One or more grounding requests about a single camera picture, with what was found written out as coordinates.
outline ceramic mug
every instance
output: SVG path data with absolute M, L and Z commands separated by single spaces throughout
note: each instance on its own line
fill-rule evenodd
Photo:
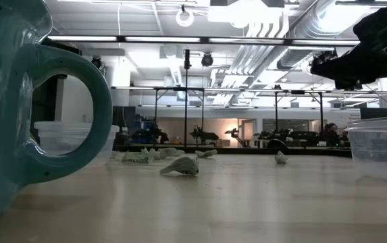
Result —
M 51 29 L 43 1 L 0 0 L 0 214 L 25 185 L 66 176 L 92 161 L 111 129 L 104 77 L 81 56 L 40 45 Z M 84 82 L 93 98 L 94 120 L 75 151 L 50 156 L 30 138 L 30 108 L 33 89 L 56 74 Z

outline crumpled paper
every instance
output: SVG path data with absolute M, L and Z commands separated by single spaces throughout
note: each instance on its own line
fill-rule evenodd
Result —
M 207 157 L 216 155 L 217 154 L 217 150 L 213 149 L 213 150 L 205 151 L 205 152 L 195 151 L 195 153 L 196 153 L 196 156 L 198 158 L 207 158 Z
M 169 173 L 171 171 L 177 171 L 184 175 L 195 176 L 199 173 L 198 159 L 191 159 L 189 157 L 181 157 L 172 162 L 171 165 L 160 170 L 160 174 Z
M 152 153 L 153 154 L 153 158 L 154 159 L 161 159 L 160 157 L 160 152 L 159 151 L 156 151 L 155 149 L 151 148 L 150 151 L 147 150 L 147 148 L 144 148 L 144 149 L 141 149 L 140 150 L 142 153 L 144 154 L 149 154 L 149 153 Z
M 154 160 L 154 153 L 133 153 L 125 152 L 124 155 L 120 152 L 112 152 L 111 159 L 122 163 L 151 163 Z
M 174 156 L 177 153 L 175 148 L 159 148 L 160 158 L 166 159 L 166 157 Z
M 277 164 L 279 165 L 285 165 L 286 161 L 288 160 L 288 157 L 286 157 L 282 151 L 277 152 L 277 155 L 274 155 L 274 159 L 276 160 Z

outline gray cloth piece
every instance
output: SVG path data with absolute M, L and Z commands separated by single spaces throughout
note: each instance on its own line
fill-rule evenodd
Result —
M 147 148 L 141 149 L 142 153 L 149 154 L 153 153 L 154 154 L 154 159 L 161 159 L 160 158 L 160 151 L 156 151 L 155 149 L 151 148 L 150 151 L 147 150 Z
M 177 153 L 175 148 L 159 148 L 160 159 L 166 159 L 166 157 L 174 156 Z
M 155 152 L 150 151 L 148 154 L 146 153 L 130 153 L 126 152 L 121 159 L 122 163 L 150 163 L 154 160 Z
M 286 161 L 288 160 L 288 158 L 282 153 L 282 151 L 279 151 L 277 155 L 274 155 L 274 159 L 279 165 L 286 164 Z
M 178 156 L 181 156 L 181 155 L 185 155 L 186 152 L 180 150 L 180 149 L 177 149 L 176 150 L 176 153 L 174 154 L 175 157 L 178 157 Z
M 196 156 L 198 158 L 207 158 L 207 157 L 216 155 L 217 154 L 217 150 L 213 149 L 213 150 L 205 151 L 205 152 L 195 151 L 195 153 L 196 153 Z
M 160 174 L 169 173 L 171 171 L 177 171 L 184 175 L 195 176 L 199 173 L 198 159 L 197 158 L 191 159 L 189 157 L 182 157 L 182 158 L 176 159 L 174 162 L 172 162 L 171 165 L 161 169 Z

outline container lid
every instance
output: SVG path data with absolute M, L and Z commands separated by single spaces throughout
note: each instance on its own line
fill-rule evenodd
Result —
M 377 132 L 387 130 L 387 117 L 364 119 L 348 123 L 347 131 L 375 130 Z
M 88 132 L 91 129 L 91 123 L 85 122 L 62 122 L 62 121 L 38 121 L 34 123 L 34 127 L 40 131 L 46 132 Z M 111 132 L 120 131 L 119 126 L 112 125 Z

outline mug handle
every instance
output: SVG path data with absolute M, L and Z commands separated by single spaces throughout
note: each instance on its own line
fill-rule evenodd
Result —
M 47 182 L 67 176 L 90 163 L 107 141 L 112 126 L 112 101 L 101 72 L 85 58 L 54 47 L 33 45 L 36 63 L 29 69 L 33 87 L 51 76 L 68 74 L 80 79 L 93 99 L 93 124 L 85 141 L 64 155 L 48 155 L 30 138 L 25 144 L 25 184 Z

